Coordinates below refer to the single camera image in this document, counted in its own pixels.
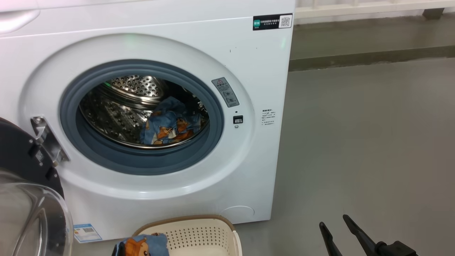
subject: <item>white metal bar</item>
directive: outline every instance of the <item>white metal bar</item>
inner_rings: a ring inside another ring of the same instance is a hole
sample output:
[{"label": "white metal bar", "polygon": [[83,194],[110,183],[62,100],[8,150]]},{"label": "white metal bar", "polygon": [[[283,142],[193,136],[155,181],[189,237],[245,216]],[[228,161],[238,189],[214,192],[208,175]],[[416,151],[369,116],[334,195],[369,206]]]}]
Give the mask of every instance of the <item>white metal bar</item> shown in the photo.
[{"label": "white metal bar", "polygon": [[389,1],[358,3],[357,6],[352,4],[338,5],[318,5],[317,8],[297,7],[295,10],[295,19],[352,15],[389,11],[404,10],[422,10],[433,8],[455,7],[455,0],[400,0],[397,3]]}]

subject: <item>white washing machine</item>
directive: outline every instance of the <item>white washing machine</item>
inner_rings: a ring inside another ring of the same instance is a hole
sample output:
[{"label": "white washing machine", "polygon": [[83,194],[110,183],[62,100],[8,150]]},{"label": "white washing machine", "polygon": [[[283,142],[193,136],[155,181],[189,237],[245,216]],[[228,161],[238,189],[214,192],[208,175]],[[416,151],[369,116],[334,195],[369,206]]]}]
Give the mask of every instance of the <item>white washing machine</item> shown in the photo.
[{"label": "white washing machine", "polygon": [[[185,215],[269,220],[294,8],[2,1],[0,136],[14,124],[36,140],[0,145],[23,152],[0,167],[64,195],[75,228],[87,227],[79,242]],[[169,97],[183,110],[164,107]],[[145,141],[162,111],[186,116]]]}]

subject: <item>beige plastic basket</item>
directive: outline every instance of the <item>beige plastic basket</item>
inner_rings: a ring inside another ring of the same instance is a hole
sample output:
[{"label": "beige plastic basket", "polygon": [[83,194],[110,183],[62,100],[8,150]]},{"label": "beige plastic basket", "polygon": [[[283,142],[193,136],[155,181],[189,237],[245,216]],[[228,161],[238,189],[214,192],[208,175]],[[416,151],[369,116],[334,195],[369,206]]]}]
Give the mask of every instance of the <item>beige plastic basket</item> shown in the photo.
[{"label": "beige plastic basket", "polygon": [[163,233],[169,256],[242,256],[234,226],[218,215],[197,215],[147,224],[133,236]]}]

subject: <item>door hinge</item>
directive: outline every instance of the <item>door hinge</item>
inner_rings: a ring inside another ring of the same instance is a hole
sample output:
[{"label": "door hinge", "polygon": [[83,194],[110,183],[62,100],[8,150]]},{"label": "door hinge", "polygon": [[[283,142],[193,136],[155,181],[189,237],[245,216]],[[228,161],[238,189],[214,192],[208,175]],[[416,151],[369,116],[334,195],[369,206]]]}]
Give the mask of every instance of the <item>door hinge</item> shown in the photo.
[{"label": "door hinge", "polygon": [[52,159],[54,167],[62,161],[69,161],[68,155],[61,147],[51,128],[44,117],[33,117],[30,119],[33,130],[35,131],[35,140],[41,145],[46,153]]}]

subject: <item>clothes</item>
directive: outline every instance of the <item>clothes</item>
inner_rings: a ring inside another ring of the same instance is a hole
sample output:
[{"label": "clothes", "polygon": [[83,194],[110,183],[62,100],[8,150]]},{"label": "clothes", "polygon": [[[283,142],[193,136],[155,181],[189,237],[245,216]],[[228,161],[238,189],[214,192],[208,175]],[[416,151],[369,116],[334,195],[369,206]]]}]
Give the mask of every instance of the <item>clothes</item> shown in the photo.
[{"label": "clothes", "polygon": [[143,125],[141,143],[162,145],[185,140],[201,129],[201,121],[201,114],[190,115],[185,104],[168,97],[158,104]]},{"label": "clothes", "polygon": [[115,245],[112,256],[169,256],[165,234],[130,237]]}]

